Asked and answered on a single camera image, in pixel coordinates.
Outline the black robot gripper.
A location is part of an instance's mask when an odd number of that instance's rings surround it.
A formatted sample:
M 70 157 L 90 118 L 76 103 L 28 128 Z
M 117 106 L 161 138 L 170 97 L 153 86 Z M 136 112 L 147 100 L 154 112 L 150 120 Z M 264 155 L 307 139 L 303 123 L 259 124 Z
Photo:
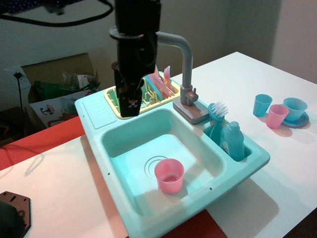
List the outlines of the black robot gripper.
M 116 94 L 122 117 L 135 117 L 141 107 L 141 80 L 154 73 L 157 59 L 161 2 L 116 0 L 115 26 L 110 35 L 117 40 L 113 62 Z

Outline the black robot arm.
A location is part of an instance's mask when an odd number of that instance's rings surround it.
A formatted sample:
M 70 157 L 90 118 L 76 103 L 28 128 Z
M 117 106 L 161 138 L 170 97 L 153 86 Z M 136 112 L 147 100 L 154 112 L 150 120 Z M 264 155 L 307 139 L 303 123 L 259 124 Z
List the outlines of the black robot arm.
M 127 112 L 155 69 L 160 10 L 158 0 L 3 0 L 0 67 L 89 53 Z

